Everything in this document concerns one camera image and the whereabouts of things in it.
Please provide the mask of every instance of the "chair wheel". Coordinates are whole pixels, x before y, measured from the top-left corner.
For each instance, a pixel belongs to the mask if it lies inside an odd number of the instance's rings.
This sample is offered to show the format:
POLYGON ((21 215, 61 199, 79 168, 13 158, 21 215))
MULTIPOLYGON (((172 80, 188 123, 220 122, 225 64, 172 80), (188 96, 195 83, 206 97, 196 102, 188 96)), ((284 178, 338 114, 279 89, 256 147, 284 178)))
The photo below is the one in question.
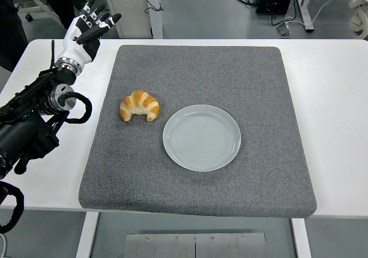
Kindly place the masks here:
POLYGON ((32 17, 30 14, 26 15, 26 16, 25 16, 25 19, 26 19, 28 22, 33 21, 33 17, 32 17))

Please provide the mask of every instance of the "pastry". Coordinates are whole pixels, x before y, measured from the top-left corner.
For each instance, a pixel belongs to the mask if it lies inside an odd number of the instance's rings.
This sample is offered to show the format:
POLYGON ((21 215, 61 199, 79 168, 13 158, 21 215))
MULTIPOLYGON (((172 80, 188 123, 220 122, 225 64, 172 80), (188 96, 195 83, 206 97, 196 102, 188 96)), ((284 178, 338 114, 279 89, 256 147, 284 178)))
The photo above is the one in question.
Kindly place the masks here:
POLYGON ((150 122, 157 117, 159 111, 160 106, 155 97, 144 90, 136 90, 121 101, 119 114, 124 121, 129 121, 132 114, 146 114, 147 121, 150 122))

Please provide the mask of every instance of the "desk leg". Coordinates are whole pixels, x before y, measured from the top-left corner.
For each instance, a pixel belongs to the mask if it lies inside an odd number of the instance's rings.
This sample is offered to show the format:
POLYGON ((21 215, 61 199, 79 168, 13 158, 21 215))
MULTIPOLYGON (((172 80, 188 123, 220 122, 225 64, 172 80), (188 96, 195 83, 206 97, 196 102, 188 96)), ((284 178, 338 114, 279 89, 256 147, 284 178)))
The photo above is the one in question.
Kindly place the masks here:
POLYGON ((298 6, 300 10, 300 15, 303 20, 303 23, 305 24, 304 29, 307 32, 314 31, 314 27, 312 24, 311 17, 308 12, 308 3, 310 0, 298 0, 298 6))
POLYGON ((312 258, 304 219, 292 219, 292 226, 298 258, 312 258))
MULTIPOLYGON (((160 8, 161 0, 148 0, 156 9, 160 8)), ((163 38, 162 35, 162 16, 161 11, 149 10, 149 18, 151 19, 151 29, 154 38, 163 38)))
POLYGON ((87 212, 85 223, 83 224, 76 258, 89 258, 91 255, 94 233, 96 230, 99 212, 87 212))

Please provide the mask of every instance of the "plate rim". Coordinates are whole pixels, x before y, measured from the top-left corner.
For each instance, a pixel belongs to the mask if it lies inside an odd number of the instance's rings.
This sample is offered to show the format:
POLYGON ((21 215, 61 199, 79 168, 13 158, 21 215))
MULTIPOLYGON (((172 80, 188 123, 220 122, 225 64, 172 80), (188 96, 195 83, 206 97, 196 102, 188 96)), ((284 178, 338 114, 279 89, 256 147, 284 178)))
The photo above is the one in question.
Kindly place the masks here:
POLYGON ((196 105, 190 105, 190 106, 186 106, 186 107, 183 107, 181 109, 179 109, 178 111, 176 111, 165 123, 165 127, 163 129, 163 132, 162 132, 162 141, 163 141, 163 145, 164 145, 164 148, 165 148, 165 151, 166 153, 168 154, 168 156, 170 157, 170 159, 175 162, 177 165, 183 167, 184 169, 187 169, 187 170, 191 170, 191 171, 194 171, 194 172, 211 172, 211 171, 215 171, 215 170, 218 170, 218 169, 221 169, 223 167, 225 167, 226 165, 228 165, 236 156, 237 156, 237 153, 239 152, 240 150, 240 146, 242 144, 242 133, 240 132, 240 128, 237 124, 237 122, 235 121, 235 119, 225 110, 219 108, 219 107, 216 107, 216 106, 212 106, 212 105, 206 105, 206 104, 196 104, 196 105), (199 106, 204 106, 204 107, 212 107, 216 110, 219 110, 221 111, 222 113, 225 113, 227 114, 229 117, 230 117, 230 120, 235 124, 235 126, 237 127, 237 132, 239 133, 239 144, 237 145, 237 148, 236 148, 236 152, 233 153, 233 156, 231 156, 231 159, 229 161, 227 161, 226 163, 223 163, 223 164, 220 164, 220 166, 218 167, 215 167, 214 169, 210 169, 210 170, 195 170, 193 168, 189 168, 187 166, 185 166, 185 164, 181 163, 179 160, 175 159, 175 156, 172 152, 170 152, 168 149, 168 146, 167 144, 165 143, 167 140, 165 139, 165 134, 167 133, 167 129, 168 129, 168 124, 170 121, 172 121, 172 119, 175 117, 175 115, 177 115, 178 113, 180 113, 180 111, 182 110, 185 110, 185 109, 188 109, 190 107, 199 107, 199 106))

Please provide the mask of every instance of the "white table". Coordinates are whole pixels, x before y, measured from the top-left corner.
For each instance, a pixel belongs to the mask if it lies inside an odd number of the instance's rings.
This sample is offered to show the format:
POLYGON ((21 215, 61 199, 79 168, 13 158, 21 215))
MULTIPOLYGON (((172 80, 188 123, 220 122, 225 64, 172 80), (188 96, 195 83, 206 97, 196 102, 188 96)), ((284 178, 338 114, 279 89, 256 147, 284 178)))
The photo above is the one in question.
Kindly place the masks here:
MULTIPOLYGON (((102 40, 97 57, 73 85, 93 104, 89 121, 64 124, 59 147, 31 161, 25 174, 12 171, 4 178, 24 193, 26 209, 85 210, 78 202, 79 185, 123 44, 278 47, 317 200, 312 217, 368 218, 368 43, 363 40, 102 40)), ((56 55, 61 51, 62 41, 56 40, 56 55)), ((32 41, 1 92, 0 105, 46 70, 50 58, 50 40, 32 41)), ((77 106, 70 117, 83 112, 84 106, 77 106)), ((14 205, 8 197, 2 207, 14 205)))

